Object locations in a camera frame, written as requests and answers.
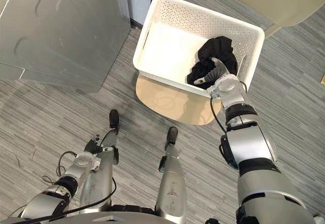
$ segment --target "black wire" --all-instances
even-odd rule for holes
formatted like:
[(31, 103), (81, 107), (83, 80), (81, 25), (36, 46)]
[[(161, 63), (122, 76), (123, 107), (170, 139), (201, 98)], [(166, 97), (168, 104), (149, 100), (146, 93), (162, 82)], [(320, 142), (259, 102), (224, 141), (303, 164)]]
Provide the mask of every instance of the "black wire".
[(222, 155), (222, 157), (224, 158), (224, 160), (227, 162), (227, 160), (225, 159), (224, 152), (222, 151), (222, 145), (219, 145), (219, 151), (220, 151), (220, 154)]
[(108, 133), (106, 133), (106, 135), (103, 137), (103, 139), (102, 139), (102, 141), (101, 141), (100, 147), (101, 147), (103, 141), (106, 139), (106, 137), (107, 137), (107, 136), (109, 135), (109, 133), (112, 132), (112, 131), (115, 131), (115, 129), (112, 129), (112, 130), (108, 131)]
[[(65, 156), (66, 154), (71, 154), (71, 155), (73, 155), (74, 157), (77, 157), (77, 154), (74, 153), (73, 151), (66, 151), (66, 152), (64, 152), (64, 153), (60, 156), (59, 161), (58, 161), (58, 163), (57, 163), (56, 170), (55, 170), (55, 171), (56, 171), (56, 175), (57, 175), (58, 177), (62, 176), (61, 169), (63, 169), (64, 172), (66, 171), (66, 168), (65, 168), (64, 166), (61, 166), (61, 160), (62, 160), (62, 157)], [(52, 181), (52, 179), (51, 179), (49, 176), (47, 176), (47, 175), (43, 175), (43, 176), (42, 176), (42, 180), (43, 180), (44, 182), (51, 183), (51, 184), (54, 184), (54, 183), (55, 183), (55, 182)]]
[(218, 118), (217, 118), (217, 115), (216, 115), (215, 112), (214, 112), (213, 105), (212, 105), (212, 97), (211, 97), (211, 99), (210, 99), (210, 106), (211, 106), (211, 110), (212, 110), (212, 114), (213, 114), (213, 116), (214, 116), (214, 119), (218, 122), (219, 127), (220, 127), (220, 128), (222, 129), (222, 131), (226, 134), (225, 129), (224, 129), (223, 126), (221, 125), (220, 121), (219, 121)]
[(243, 82), (243, 81), (239, 81), (239, 82), (241, 82), (242, 84), (244, 84), (244, 86), (245, 86), (245, 91), (246, 91), (246, 93), (247, 93), (247, 85), (246, 85), (246, 83), (245, 82)]
[(23, 207), (26, 207), (26, 205), (20, 206), (19, 208), (17, 208), (16, 210), (14, 210), (14, 211), (13, 211), (13, 212), (8, 216), (8, 218), (10, 218), (13, 214), (16, 213), (17, 210), (19, 210), (19, 209), (21, 209), (21, 208), (23, 208)]
[(32, 223), (41, 222), (41, 221), (44, 221), (44, 220), (57, 219), (57, 218), (59, 218), (61, 216), (68, 215), (68, 214), (71, 214), (73, 212), (77, 212), (77, 211), (84, 210), (84, 209), (93, 207), (95, 205), (98, 205), (98, 204), (104, 202), (105, 200), (109, 199), (115, 193), (115, 191), (116, 191), (116, 182), (114, 180), (114, 177), (112, 177), (112, 179), (113, 179), (114, 186), (115, 186), (114, 187), (114, 190), (107, 197), (103, 198), (102, 200), (99, 200), (99, 201), (97, 201), (95, 203), (92, 203), (92, 204), (89, 204), (89, 205), (85, 205), (85, 206), (82, 206), (82, 207), (79, 207), (79, 208), (76, 208), (76, 209), (72, 209), (72, 210), (68, 210), (68, 211), (62, 212), (61, 214), (43, 216), (43, 217), (39, 217), (39, 218), (35, 218), (35, 219), (30, 219), (30, 220), (24, 220), (24, 221), (20, 221), (20, 222), (15, 222), (13, 224), (32, 224)]
[(54, 184), (55, 183), (54, 181), (52, 181), (52, 179), (49, 176), (46, 176), (46, 175), (43, 175), (42, 176), (42, 180), (44, 182), (51, 183), (51, 184)]
[(58, 163), (57, 163), (57, 168), (56, 168), (56, 174), (57, 174), (58, 177), (60, 177), (60, 176), (62, 175), (62, 174), (61, 174), (61, 159), (62, 159), (62, 157), (65, 156), (66, 154), (72, 154), (74, 157), (77, 157), (77, 154), (74, 153), (74, 152), (72, 152), (72, 151), (66, 151), (66, 152), (64, 152), (64, 153), (60, 156), (59, 161), (58, 161)]

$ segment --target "cabinet door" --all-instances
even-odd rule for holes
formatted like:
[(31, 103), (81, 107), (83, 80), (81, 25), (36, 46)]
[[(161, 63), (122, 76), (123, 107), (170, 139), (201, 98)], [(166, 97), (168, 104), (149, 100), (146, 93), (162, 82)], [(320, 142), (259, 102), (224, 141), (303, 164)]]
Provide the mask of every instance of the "cabinet door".
[(56, 77), (100, 88), (130, 30), (127, 0), (6, 3), (0, 17), (0, 63), (38, 74), (29, 79), (43, 74), (50, 83)]

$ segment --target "robotic arm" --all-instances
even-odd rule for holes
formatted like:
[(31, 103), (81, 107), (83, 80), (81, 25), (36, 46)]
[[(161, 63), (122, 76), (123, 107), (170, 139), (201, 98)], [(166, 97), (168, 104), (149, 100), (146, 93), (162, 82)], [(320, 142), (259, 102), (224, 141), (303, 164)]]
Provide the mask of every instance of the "robotic arm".
[(83, 183), (94, 163), (95, 157), (92, 153), (78, 154), (73, 164), (53, 185), (36, 195), (27, 204), (21, 218), (33, 219), (66, 211), (78, 186)]
[(224, 74), (208, 93), (221, 99), (226, 117), (220, 152), (239, 169), (237, 223), (315, 223), (291, 181), (276, 167), (275, 144), (243, 84)]

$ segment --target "white plastic basket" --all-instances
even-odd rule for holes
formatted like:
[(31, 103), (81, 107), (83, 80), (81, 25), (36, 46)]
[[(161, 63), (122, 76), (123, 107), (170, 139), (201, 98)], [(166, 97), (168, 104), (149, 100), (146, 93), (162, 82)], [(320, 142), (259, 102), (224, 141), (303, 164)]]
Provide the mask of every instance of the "white plastic basket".
[(209, 97), (186, 83), (198, 61), (197, 51), (210, 38), (233, 40), (237, 77), (247, 88), (264, 41), (261, 28), (183, 0), (152, 0), (133, 56), (140, 74)]

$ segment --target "floor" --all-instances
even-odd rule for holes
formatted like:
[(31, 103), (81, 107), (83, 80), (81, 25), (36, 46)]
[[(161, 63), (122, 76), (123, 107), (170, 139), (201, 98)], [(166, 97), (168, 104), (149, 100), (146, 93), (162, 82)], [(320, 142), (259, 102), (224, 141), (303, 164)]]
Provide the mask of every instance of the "floor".
[[(234, 0), (187, 1), (261, 27), (269, 24)], [(281, 169), (311, 213), (323, 216), (325, 86), (320, 80), (325, 72), (324, 26), (322, 7), (299, 25), (283, 28), (265, 40), (249, 90), (274, 137)], [(211, 217), (235, 223), (238, 172), (218, 152), (221, 131), (217, 123), (181, 124), (152, 112), (137, 99), (138, 71), (132, 57), (139, 34), (138, 29), (131, 31), (96, 93), (33, 81), (0, 81), (0, 219), (46, 188), (42, 175), (56, 179), (61, 153), (81, 152), (94, 134), (103, 136), (109, 129), (109, 111), (115, 108), (121, 125), (114, 204), (154, 207), (166, 133), (176, 126), (187, 184), (187, 223), (204, 223)]]

